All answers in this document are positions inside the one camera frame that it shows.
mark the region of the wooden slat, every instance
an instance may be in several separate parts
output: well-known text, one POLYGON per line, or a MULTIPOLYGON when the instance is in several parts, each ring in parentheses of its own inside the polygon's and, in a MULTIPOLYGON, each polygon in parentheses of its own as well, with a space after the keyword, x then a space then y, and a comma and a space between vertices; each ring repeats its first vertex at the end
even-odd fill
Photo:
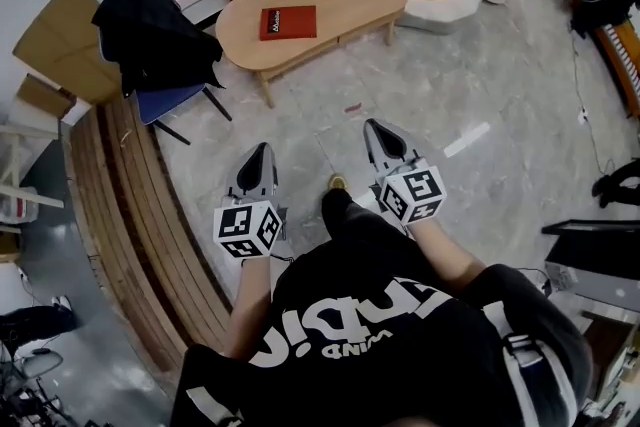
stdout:
POLYGON ((137 117, 135 104, 131 100, 119 100, 119 103, 125 125, 133 129, 124 145, 129 141, 130 149, 136 156, 139 172, 141 176, 147 177, 143 183, 147 198, 154 200, 154 219, 165 238, 165 243, 171 249, 170 258, 174 261, 179 277, 197 305, 198 309, 193 314, 200 315, 210 329, 208 345, 221 350, 229 320, 228 309, 210 280, 212 273, 209 272, 209 276, 207 275, 187 237, 170 194, 167 178, 162 174, 155 145, 147 127, 140 123, 137 117))
POLYGON ((112 150, 135 228, 171 307, 194 341, 221 350, 218 337, 224 330, 195 284, 166 221, 135 130, 137 120, 125 100, 112 102, 105 113, 110 139, 123 141, 113 144, 112 150))
POLYGON ((74 128, 72 153, 87 219, 118 302, 158 367, 178 368, 186 345, 157 300, 131 244, 106 168, 95 110, 74 128))

